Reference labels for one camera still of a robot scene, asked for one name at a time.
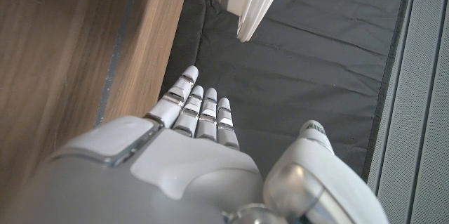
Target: gray panel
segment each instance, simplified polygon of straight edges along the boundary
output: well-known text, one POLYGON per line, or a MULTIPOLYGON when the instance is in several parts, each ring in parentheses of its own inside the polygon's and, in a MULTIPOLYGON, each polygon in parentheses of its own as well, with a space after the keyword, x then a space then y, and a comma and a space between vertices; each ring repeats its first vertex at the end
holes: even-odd
POLYGON ((387 144, 389 125, 391 121, 391 113, 394 106, 394 98, 396 96, 396 87, 398 85, 399 70, 404 51, 405 40, 408 31, 408 23, 410 19, 410 12, 413 0, 403 0, 403 20, 399 27, 396 50, 394 51, 394 61, 391 66, 391 75, 388 82, 387 94, 385 96, 384 108, 382 110, 382 117, 380 125, 377 130, 377 138, 373 158, 370 165, 370 173, 368 175, 367 184, 371 190, 377 194, 379 187, 380 173, 382 172, 382 163, 384 161, 385 145, 387 144))
POLYGON ((412 223, 449 220, 449 5, 446 9, 426 134, 422 146, 412 223))
POLYGON ((445 0, 414 0, 378 197, 392 223, 406 223, 429 102, 445 0))

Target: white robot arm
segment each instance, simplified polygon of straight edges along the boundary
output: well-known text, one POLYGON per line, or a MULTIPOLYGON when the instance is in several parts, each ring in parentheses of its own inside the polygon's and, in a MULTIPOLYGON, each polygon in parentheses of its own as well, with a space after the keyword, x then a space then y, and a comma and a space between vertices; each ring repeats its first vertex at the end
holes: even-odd
POLYGON ((5 223, 387 223, 377 198, 308 121, 265 182, 239 151, 228 99, 191 66, 147 113, 57 150, 5 223))

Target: silver finger segment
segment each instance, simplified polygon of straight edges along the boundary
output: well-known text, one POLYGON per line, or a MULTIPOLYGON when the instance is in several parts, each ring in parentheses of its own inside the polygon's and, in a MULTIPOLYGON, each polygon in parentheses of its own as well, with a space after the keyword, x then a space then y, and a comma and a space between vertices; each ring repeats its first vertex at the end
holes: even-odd
POLYGON ((170 128, 180 115, 197 78, 198 69, 195 66, 189 66, 145 117, 154 119, 163 127, 170 128))
POLYGON ((202 99, 203 87, 195 86, 173 126, 174 130, 190 137, 195 135, 202 99))
POLYGON ((204 95, 196 137, 217 141, 217 91, 214 88, 204 95))
POLYGON ((240 150, 232 123, 231 105, 227 98, 222 98, 218 103, 217 141, 224 146, 240 150))

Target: gray floor mat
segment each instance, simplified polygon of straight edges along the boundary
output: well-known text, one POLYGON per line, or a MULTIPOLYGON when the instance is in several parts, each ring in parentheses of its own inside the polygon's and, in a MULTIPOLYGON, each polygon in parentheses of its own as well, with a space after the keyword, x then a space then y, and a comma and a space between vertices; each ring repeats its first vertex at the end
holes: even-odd
POLYGON ((238 17, 185 0, 161 92, 195 64, 228 97, 241 150, 267 175, 302 123, 321 122, 361 174, 401 0, 274 0, 248 43, 238 17))

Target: wooden surface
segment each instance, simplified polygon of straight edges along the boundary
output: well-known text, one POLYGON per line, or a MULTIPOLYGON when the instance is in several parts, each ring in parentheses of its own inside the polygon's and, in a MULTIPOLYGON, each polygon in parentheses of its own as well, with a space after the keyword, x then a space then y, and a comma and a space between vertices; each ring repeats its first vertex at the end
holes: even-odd
MULTIPOLYGON (((135 0, 105 120, 156 101, 183 0, 135 0)), ((93 127, 126 0, 0 0, 0 210, 93 127)))

